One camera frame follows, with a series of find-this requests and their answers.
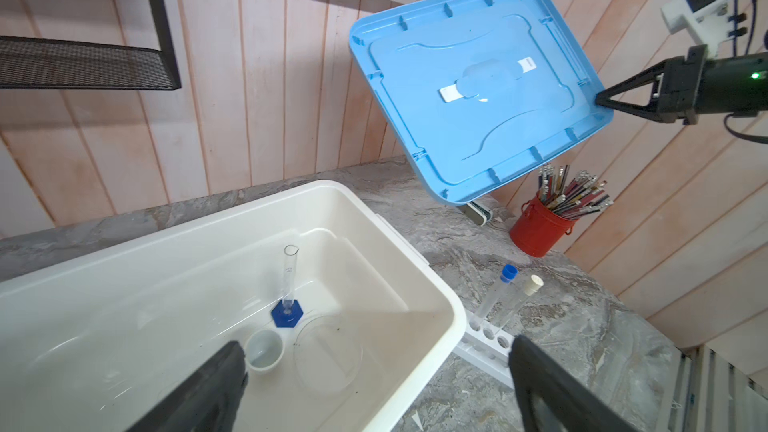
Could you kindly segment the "white plastic storage bin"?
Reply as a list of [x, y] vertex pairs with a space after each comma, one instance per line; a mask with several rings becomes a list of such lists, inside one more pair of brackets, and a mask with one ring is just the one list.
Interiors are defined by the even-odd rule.
[[[349, 188], [314, 181], [1, 285], [1, 427], [125, 431], [230, 341], [270, 330], [283, 249], [304, 315], [271, 372], [246, 369], [237, 431], [388, 431], [464, 334], [457, 294]], [[362, 367], [322, 396], [295, 370], [312, 318], [357, 329]]]

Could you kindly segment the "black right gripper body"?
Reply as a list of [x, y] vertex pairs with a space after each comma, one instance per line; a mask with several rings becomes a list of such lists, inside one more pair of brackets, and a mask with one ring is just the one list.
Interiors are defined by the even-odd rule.
[[767, 109], [767, 53], [708, 59], [704, 46], [661, 63], [656, 112], [661, 122], [698, 123], [709, 114], [754, 117]]

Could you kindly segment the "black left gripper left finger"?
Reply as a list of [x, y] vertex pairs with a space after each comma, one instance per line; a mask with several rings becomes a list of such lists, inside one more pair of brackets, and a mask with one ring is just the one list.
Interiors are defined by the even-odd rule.
[[247, 384], [243, 348], [230, 341], [130, 429], [231, 431]]

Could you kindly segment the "blue plastic bin lid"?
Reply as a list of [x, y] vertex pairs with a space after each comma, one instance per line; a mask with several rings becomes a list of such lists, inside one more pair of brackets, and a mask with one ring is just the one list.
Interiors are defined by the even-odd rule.
[[605, 128], [602, 83], [552, 0], [422, 0], [349, 46], [425, 189], [459, 206]]

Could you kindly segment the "blue base glass cylinder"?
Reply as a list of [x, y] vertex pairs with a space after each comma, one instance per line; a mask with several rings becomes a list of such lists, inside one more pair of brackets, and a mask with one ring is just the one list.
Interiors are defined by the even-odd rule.
[[283, 249], [282, 297], [271, 310], [277, 328], [295, 328], [304, 315], [300, 303], [295, 298], [299, 251], [299, 247], [293, 244], [288, 244]]

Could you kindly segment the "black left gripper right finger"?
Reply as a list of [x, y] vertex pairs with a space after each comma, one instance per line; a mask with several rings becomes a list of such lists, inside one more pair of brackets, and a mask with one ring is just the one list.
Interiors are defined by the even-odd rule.
[[634, 429], [523, 335], [512, 342], [508, 366], [526, 431]]

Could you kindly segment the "blue capped test tube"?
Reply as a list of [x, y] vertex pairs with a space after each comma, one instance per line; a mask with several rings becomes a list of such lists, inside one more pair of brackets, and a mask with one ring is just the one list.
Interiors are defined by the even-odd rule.
[[501, 275], [493, 283], [493, 286], [485, 294], [480, 306], [474, 312], [474, 319], [472, 321], [472, 328], [474, 330], [480, 330], [482, 324], [486, 321], [488, 314], [491, 312], [495, 304], [510, 291], [513, 280], [518, 275], [518, 269], [507, 264], [503, 267]]

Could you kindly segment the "clear glass petri dish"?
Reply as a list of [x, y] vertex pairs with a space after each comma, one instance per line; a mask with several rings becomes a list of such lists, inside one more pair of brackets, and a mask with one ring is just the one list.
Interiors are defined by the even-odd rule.
[[293, 341], [300, 383], [322, 396], [345, 391], [357, 378], [363, 355], [357, 329], [341, 314], [312, 318]]

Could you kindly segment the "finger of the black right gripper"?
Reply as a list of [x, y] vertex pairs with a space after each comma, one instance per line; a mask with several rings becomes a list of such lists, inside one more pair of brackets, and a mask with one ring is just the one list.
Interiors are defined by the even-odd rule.
[[654, 65], [599, 92], [595, 104], [651, 122], [661, 122], [658, 102], [665, 65]]

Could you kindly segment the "small white dish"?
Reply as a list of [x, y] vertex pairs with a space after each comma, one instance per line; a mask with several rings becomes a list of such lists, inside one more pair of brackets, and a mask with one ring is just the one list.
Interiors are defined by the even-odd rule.
[[248, 370], [263, 375], [274, 370], [280, 363], [285, 345], [275, 330], [260, 330], [245, 341], [243, 350]]

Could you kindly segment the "white capped test tube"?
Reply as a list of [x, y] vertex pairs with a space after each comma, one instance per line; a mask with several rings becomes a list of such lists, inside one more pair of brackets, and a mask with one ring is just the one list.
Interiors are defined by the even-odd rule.
[[501, 330], [507, 326], [512, 319], [520, 312], [524, 305], [530, 300], [530, 298], [536, 294], [539, 289], [544, 285], [543, 279], [532, 274], [526, 278], [516, 289], [513, 296], [509, 301], [509, 310], [500, 320], [500, 323], [495, 327], [493, 331], [493, 337], [495, 337]]

